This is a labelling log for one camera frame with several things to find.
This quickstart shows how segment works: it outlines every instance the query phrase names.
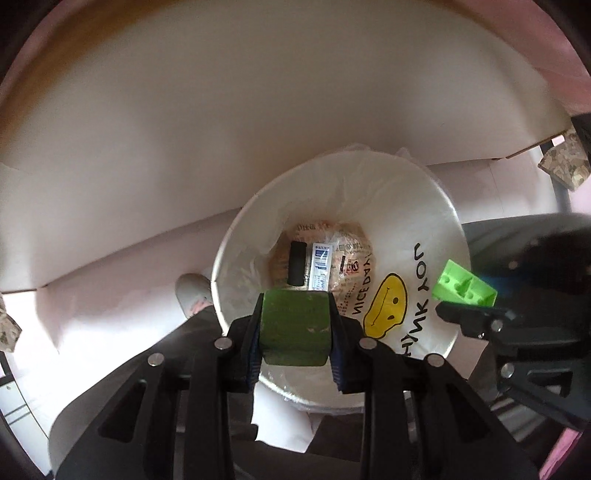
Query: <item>green 3d printed part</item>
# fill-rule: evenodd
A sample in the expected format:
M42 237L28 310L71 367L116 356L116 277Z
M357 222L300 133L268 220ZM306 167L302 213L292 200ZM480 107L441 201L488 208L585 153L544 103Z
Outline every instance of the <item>green 3d printed part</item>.
M497 292L480 278L468 272L452 260L447 265L433 287L433 297L438 300L492 307Z

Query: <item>yellow smiley face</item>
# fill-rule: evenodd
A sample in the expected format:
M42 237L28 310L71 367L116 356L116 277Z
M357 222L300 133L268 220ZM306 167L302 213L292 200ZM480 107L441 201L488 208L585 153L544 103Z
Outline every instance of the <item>yellow smiley face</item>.
M363 317L365 335L383 338L390 328L404 321L407 303L408 294L402 278L391 273L379 286L369 311Z

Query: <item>gray shoe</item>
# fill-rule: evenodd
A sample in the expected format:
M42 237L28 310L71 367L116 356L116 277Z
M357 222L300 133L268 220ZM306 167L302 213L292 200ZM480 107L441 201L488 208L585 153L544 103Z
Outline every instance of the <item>gray shoe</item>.
M178 303L186 318L213 305L211 282L196 273L181 275L174 286Z

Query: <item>metal bolt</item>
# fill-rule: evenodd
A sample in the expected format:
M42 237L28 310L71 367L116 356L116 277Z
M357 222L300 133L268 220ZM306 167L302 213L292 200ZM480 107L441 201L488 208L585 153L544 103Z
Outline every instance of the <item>metal bolt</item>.
M229 350L230 348L232 348L232 345L234 345L234 342L232 342L231 338L220 337L213 343L213 345L218 350Z
M503 378L511 378L515 373L515 365L505 364L501 367L501 376Z
M151 367L157 367L161 365L162 362L164 362L164 355L161 353L152 353L152 355L148 357L148 365Z
M432 367L442 367L445 365L445 359L439 353L431 353L427 355L427 363Z
M373 350L374 348L376 348L378 346L378 343L373 338L363 337L359 341L359 346L363 350Z
M499 333L503 329L503 320L494 319L491 323L491 330Z

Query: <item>white trash can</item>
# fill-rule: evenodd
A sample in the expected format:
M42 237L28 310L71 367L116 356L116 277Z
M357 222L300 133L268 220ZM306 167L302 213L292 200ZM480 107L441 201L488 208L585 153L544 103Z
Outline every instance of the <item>white trash can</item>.
M426 169L371 150L314 158L270 182L245 205L213 267L213 299L223 329L250 315L259 293L271 287L268 259L282 231L319 220L358 223L372 245L373 261L362 266L368 281L353 294L346 315L395 352L446 356L458 329L437 317L431 289L448 259L470 267L462 226ZM261 380L312 411L363 403L360 394L337 391L329 364L263 363Z

